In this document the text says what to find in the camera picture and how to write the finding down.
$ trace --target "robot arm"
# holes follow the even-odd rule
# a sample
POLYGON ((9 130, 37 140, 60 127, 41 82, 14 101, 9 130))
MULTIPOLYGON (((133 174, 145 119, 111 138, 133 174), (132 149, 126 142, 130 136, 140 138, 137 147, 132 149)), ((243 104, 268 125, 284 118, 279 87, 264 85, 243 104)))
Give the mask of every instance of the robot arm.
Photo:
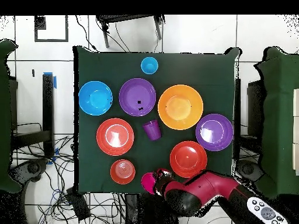
POLYGON ((161 169, 155 177, 155 191, 181 216, 194 216, 209 200, 220 195, 220 206, 232 219, 238 218, 238 222, 287 224, 281 214, 232 177, 206 170, 179 183, 169 171, 161 169))

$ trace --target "green tablecloth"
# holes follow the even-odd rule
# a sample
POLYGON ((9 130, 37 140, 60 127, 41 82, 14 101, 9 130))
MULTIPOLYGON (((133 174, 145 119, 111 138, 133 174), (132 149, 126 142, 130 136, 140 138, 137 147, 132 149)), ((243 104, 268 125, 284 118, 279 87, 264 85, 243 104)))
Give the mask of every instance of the green tablecloth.
MULTIPOLYGON (((234 63, 239 49, 225 54, 145 54, 145 53, 93 53, 77 47, 79 88, 89 81, 102 81, 113 93, 113 104, 101 116, 91 116, 79 109, 79 192, 144 192, 140 180, 144 173, 164 167, 171 169, 169 154, 182 141, 196 141, 196 126, 176 131, 163 124, 157 104, 168 87, 185 84, 195 88, 204 103, 203 116, 219 113, 232 120, 234 105, 234 63), (159 68, 153 75, 146 75, 140 68, 143 58, 157 59, 159 68), (131 78, 144 78, 151 82, 157 93, 154 109, 143 117, 126 114, 119 105, 119 90, 131 78), (109 156, 96 143, 96 131, 109 118, 122 118, 134 130, 133 147, 124 155, 109 156), (151 142, 142 124, 158 119, 162 138, 151 142), (126 185, 116 184, 110 177, 110 167, 119 159, 128 159, 135 166, 134 180, 126 185)), ((232 145, 219 152, 207 151, 207 168, 222 174, 231 174, 232 145)))
POLYGON ((0 40, 0 105, 1 118, 1 147, 0 147, 0 190, 10 193, 18 193, 21 186, 8 175, 8 169, 12 163, 11 152, 11 94, 9 91, 9 74, 6 64, 8 55, 17 48, 10 40, 0 40))
POLYGON ((266 175, 256 185, 270 198, 299 194, 299 176, 293 170, 293 94, 299 88, 299 55, 271 47, 258 68, 267 90, 261 161, 266 175))

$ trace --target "red plate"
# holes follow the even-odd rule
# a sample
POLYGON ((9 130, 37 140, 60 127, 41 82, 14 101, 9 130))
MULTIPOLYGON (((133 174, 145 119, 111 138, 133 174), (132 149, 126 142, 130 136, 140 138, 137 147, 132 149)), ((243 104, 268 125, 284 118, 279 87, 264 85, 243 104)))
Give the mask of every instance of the red plate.
POLYGON ((133 180, 135 167, 128 160, 117 160, 111 166, 110 175, 114 182, 125 185, 133 180))
POLYGON ((177 144, 171 151, 170 160, 172 170, 183 178, 190 178, 207 166, 206 151, 193 141, 177 144))
POLYGON ((108 155, 123 155, 133 145, 132 127, 120 118, 110 118, 100 125, 96 132, 96 141, 102 151, 108 155))

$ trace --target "purple plate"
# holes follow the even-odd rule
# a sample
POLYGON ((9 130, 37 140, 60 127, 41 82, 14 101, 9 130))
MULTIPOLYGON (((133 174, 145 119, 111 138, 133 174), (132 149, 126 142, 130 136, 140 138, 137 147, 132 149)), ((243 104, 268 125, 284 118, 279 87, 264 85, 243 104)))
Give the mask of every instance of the purple plate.
POLYGON ((231 122, 220 114, 204 116, 196 126, 196 139, 208 151, 221 151, 232 141, 231 122))
POLYGON ((144 116, 155 106, 156 91, 147 80, 133 78, 121 87, 119 103, 127 114, 144 116))

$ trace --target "blue cup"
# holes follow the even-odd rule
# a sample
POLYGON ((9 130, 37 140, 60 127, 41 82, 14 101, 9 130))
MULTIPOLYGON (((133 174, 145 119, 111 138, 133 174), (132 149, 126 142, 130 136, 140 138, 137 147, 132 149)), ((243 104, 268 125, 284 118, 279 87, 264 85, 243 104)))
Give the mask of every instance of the blue cup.
POLYGON ((151 75, 158 69, 158 61, 153 57, 146 57, 141 62, 141 69, 144 73, 151 75))
POLYGON ((112 100, 112 92, 103 82, 88 82, 79 91, 80 108, 89 115, 104 114, 111 107, 112 100))

